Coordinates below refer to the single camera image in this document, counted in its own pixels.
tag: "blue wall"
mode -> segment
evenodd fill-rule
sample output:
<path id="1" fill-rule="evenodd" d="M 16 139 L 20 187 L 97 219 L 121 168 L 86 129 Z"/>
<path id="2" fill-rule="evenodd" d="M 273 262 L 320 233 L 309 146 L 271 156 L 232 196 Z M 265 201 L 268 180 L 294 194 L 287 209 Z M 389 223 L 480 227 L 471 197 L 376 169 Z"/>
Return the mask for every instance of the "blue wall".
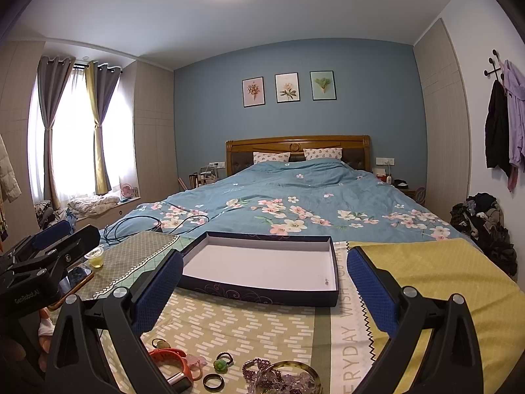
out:
<path id="1" fill-rule="evenodd" d="M 337 100 L 313 101 L 310 71 L 334 71 Z M 275 74 L 299 73 L 300 102 L 276 102 Z M 264 77 L 266 105 L 244 108 L 242 80 Z M 392 175 L 426 185 L 425 109 L 413 47 L 386 41 L 287 41 L 211 57 L 175 71 L 178 175 L 224 161 L 227 140 L 292 135 L 371 137 Z"/>

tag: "blue floral duvet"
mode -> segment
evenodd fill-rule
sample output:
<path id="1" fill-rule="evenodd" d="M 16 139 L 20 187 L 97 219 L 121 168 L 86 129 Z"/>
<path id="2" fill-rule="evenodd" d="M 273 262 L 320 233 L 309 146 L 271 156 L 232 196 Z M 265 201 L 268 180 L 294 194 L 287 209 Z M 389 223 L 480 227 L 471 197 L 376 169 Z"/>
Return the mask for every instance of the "blue floral duvet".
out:
<path id="1" fill-rule="evenodd" d="M 187 237 L 227 231 L 409 243 L 461 236 L 396 188 L 336 159 L 259 163 L 213 185 L 142 204 L 125 217 L 139 215 L 159 219 L 164 232 Z M 134 218 L 123 222 L 117 235 L 154 224 Z"/>

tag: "open box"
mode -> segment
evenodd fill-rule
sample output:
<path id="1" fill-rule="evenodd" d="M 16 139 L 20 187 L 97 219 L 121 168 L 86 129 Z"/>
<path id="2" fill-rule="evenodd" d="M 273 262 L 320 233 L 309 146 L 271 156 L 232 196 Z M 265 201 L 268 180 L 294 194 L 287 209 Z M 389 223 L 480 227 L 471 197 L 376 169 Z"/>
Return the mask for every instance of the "open box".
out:
<path id="1" fill-rule="evenodd" d="M 331 237 L 205 232 L 182 250 L 178 286 L 230 299 L 333 307 L 339 296 Z"/>

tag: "smartphone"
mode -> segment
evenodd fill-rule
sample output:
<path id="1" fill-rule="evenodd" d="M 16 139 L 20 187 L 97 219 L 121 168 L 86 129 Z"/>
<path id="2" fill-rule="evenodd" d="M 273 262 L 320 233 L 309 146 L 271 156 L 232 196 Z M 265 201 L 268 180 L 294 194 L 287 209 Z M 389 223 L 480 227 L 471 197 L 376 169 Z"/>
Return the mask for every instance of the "smartphone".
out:
<path id="1" fill-rule="evenodd" d="M 60 308 L 68 295 L 77 292 L 84 284 L 90 281 L 94 276 L 92 270 L 77 266 L 68 271 L 67 276 L 58 283 L 60 300 L 54 304 L 48 305 L 49 310 L 55 311 Z"/>

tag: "yellow fabric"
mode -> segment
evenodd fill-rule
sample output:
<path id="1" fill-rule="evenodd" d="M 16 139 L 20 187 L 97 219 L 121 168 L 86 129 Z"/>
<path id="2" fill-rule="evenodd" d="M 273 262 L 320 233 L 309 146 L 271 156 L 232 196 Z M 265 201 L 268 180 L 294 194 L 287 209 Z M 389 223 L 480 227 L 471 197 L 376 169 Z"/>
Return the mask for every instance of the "yellow fabric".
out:
<path id="1" fill-rule="evenodd" d="M 479 341 L 484 393 L 494 394 L 525 349 L 525 294 L 519 287 L 462 238 L 361 247 L 374 265 L 389 271 L 402 287 L 414 286 L 430 298 L 447 300 L 453 293 L 465 297 Z M 370 320 L 377 357 L 388 335 Z M 425 330 L 419 338 L 396 394 L 410 387 L 429 337 L 430 330 Z"/>
<path id="2" fill-rule="evenodd" d="M 97 66 L 94 62 L 90 62 L 84 70 L 86 75 L 86 87 L 88 88 L 89 102 L 91 103 L 91 112 L 93 112 L 93 119 L 95 121 L 94 129 L 94 169 L 95 169 L 95 193 L 106 194 L 109 192 L 109 185 L 106 182 L 107 171 L 106 163 L 104 162 L 104 151 L 102 149 L 102 129 L 100 127 L 100 116 L 98 113 L 96 102 L 96 75 Z"/>

